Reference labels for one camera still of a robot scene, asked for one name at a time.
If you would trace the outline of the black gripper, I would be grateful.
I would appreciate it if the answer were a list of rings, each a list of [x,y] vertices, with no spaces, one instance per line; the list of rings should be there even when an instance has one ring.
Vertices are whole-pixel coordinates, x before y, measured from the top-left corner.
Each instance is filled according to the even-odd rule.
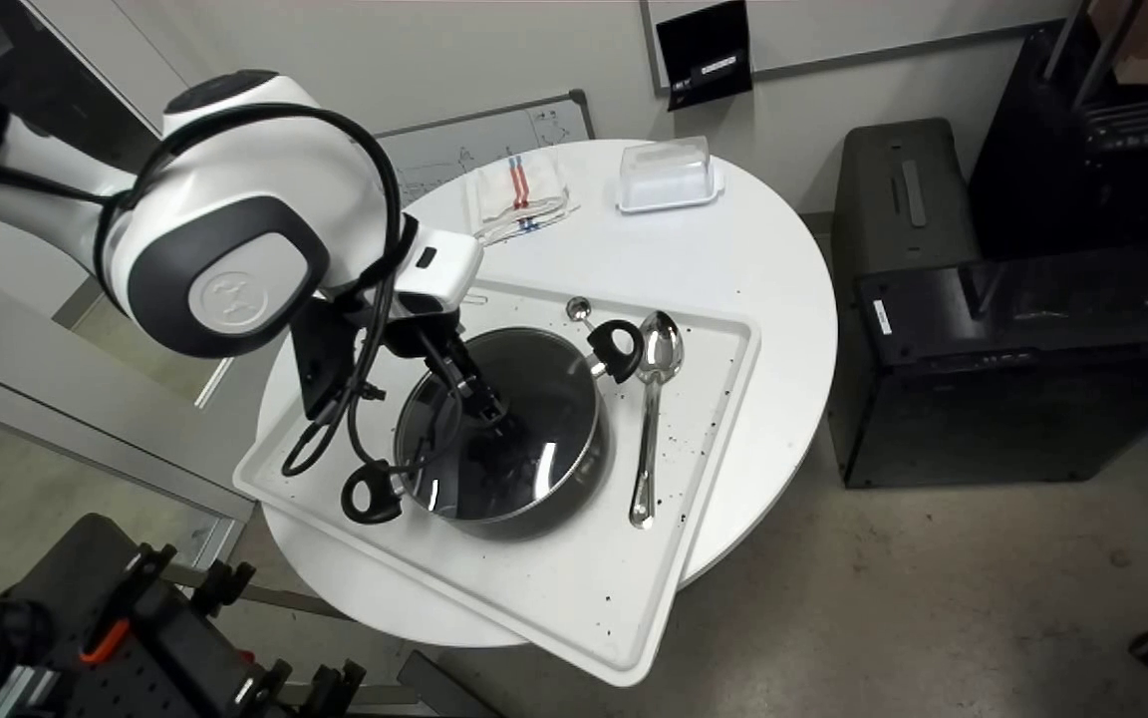
[[[458,335],[458,314],[390,318],[382,333],[382,349],[398,361],[421,361],[458,395],[471,420],[507,420],[507,400],[480,376],[475,376],[475,365]]]

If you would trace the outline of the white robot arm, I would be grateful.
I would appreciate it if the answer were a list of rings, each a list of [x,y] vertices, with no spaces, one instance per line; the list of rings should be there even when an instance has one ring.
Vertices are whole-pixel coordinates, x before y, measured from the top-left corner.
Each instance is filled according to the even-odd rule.
[[[476,245],[419,222],[382,145],[279,73],[174,96],[132,170],[0,105],[0,221],[168,350],[229,361],[288,335],[305,416],[368,400],[382,350],[421,361],[471,416],[502,410],[454,333]]]

